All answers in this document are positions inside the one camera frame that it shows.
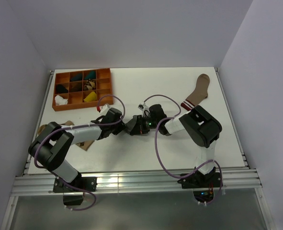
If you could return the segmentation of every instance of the brown sock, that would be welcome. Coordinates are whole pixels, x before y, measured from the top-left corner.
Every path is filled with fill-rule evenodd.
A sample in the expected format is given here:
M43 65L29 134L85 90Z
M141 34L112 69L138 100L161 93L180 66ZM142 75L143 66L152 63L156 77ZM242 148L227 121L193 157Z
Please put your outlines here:
M87 140L81 143L77 143L76 145L79 146L81 149L87 151L87 149L92 145L94 140Z
M208 97L207 89L209 85L209 76L206 74L201 74L197 79L197 84L194 91L190 94L185 101L181 103L181 107L187 111L192 110L197 106L201 101Z

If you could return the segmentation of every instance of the gray floor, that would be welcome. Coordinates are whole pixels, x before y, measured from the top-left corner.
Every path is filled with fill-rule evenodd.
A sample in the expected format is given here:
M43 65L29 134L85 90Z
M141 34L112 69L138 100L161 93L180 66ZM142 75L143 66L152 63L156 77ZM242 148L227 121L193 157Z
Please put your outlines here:
M99 195L86 211L64 209L62 196L20 197L11 230L264 230L254 189L227 190L208 207L192 192Z

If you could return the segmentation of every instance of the orange compartment organizer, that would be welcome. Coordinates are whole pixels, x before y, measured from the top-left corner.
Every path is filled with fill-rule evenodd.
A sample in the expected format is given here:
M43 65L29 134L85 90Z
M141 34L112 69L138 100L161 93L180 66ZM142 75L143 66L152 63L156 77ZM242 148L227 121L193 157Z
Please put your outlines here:
M96 88L93 90L87 90L87 87L85 87L87 80L85 80L85 78L91 71L95 71L96 73L96 78L92 80L95 83ZM81 75L82 78L79 81L70 81L70 79ZM57 92L56 86L59 84L66 88L68 92ZM84 102L84 99L91 92L95 92L97 94L97 100L92 102ZM55 111L96 107L98 100L108 94L113 94L110 69L90 69L84 71L57 73L55 76L52 107ZM59 95L64 99L68 99L68 104L56 105L56 95ZM100 105L104 105L106 103L113 104L113 97L103 98L100 102Z

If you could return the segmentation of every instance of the wire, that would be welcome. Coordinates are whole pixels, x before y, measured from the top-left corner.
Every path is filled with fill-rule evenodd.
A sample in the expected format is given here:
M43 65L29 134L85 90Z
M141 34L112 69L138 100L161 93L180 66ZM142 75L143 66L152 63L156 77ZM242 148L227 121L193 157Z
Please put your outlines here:
M98 108L100 107L100 102L101 102L101 100L102 100L104 97L110 97L110 96L116 98L116 99L121 103L121 105L122 105L122 107L123 107L123 115L122 115L122 117L120 118L119 121L116 121L116 122L113 122L113 123L108 123L108 124L86 124L86 125L80 125L80 126L70 126L70 127L59 128L59 129L53 131L53 132L50 133L48 136L46 136L46 138L45 138L45 139L40 143L40 145L38 146L38 148L37 148L37 150L36 150L36 152L35 152L35 155L34 155L34 164L35 164L35 166L36 166L37 168L39 168L39 169L44 168L43 166L38 165L38 162L37 162L38 154L39 154L39 151L40 151L40 149L42 148L42 146L43 146L48 140L50 140L50 138L51 138L55 133L58 133L58 132L60 132L60 131L62 131L62 130L68 130L68 129L78 129L78 128L85 128L85 127L93 127L93 126L113 126L113 125L116 125L116 124L120 123L120 122L123 120L124 116L125 116L125 106L124 106L124 104L123 104L123 102L121 101L120 98L118 98L117 96L111 95L111 94L105 95L105 96L103 96L103 97L101 97L101 98L99 99L97 107L98 107ZM80 188L71 186L71 185L69 185L64 179L62 179L62 178L60 178L58 175L56 175L54 172L51 172L51 173L52 173L54 176L58 177L59 180L61 180L62 183L63 183L65 186L67 186L67 187L69 187L69 188L72 188L72 189L74 189L74 190L76 190L76 191L88 193L88 194L92 195L93 198L94 198L93 203L92 203L91 205L87 206L87 207L84 207L84 208L71 208L71 207L66 207L66 208L68 208L68 209L70 209L70 210L74 210L74 211L83 211L83 210L86 210L86 209L88 209L88 208L91 208L91 207L95 204L95 202L97 201L97 197L96 197L96 195L95 195L94 193L92 193L92 192L90 192L90 191L87 191L87 190L84 190L84 189L80 189Z
M177 176L177 175L174 175L174 174L170 173L170 172L166 169L166 167L164 166L164 164L162 163L162 161L161 161L161 159L160 159L160 156L159 156L159 153L158 153L158 147L157 147L157 134L158 134L159 126L160 126L160 124L161 124L162 122L164 122L164 121L166 121L166 120L174 119L175 117L177 117L177 116L181 113L181 107L179 106L179 104L176 103L175 100L173 100L173 99L171 99L170 97L167 97L167 96L165 96L165 95L162 95L162 94L155 94L155 95L152 95L152 96L146 98L146 99L144 100L144 102L146 102L146 101L149 100L150 98L156 97L156 96L168 98L169 100L171 100L172 102L174 102L174 103L177 105L177 107L179 108L179 112L178 112L176 115L174 115L173 117L166 117L166 118L161 119L161 120L159 121L159 123L157 124L156 130L155 130L155 136L154 136L155 152L156 152L157 159L158 159L158 161L159 161L159 163L160 163L162 169L163 169L169 176L171 176L171 177L174 177L174 178L177 178L177 179L184 179L184 178L187 178L187 177L191 176L192 174L194 174L196 171L198 171L198 170L199 170L200 168L202 168L204 165L206 165L206 164L208 164L208 163L210 163L210 162L214 162L214 163L218 166L219 171L220 171L220 187L219 187L219 191L218 191L217 196L220 195L220 194L221 194L222 185L223 185L223 183L222 183L222 180L223 180L223 179L222 179L222 169L221 169L221 167L220 167L220 165L218 164L217 161L215 161L215 160L208 160L208 161L202 163L201 165L199 165L198 167L196 167L191 173L189 173L189 174L187 174L187 175L185 175L185 176ZM215 200L215 198L216 198L216 196L214 196L214 198L213 198L210 202L208 202L207 204L212 203L212 202Z

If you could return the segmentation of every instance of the striped sock cuff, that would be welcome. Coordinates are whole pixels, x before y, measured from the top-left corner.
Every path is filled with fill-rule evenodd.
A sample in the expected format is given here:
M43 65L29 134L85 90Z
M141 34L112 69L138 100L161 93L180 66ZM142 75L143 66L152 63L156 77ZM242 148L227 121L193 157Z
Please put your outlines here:
M190 111L193 109L194 106L192 106L192 103L185 100L181 103L181 107L183 107L184 109L186 109L187 111Z

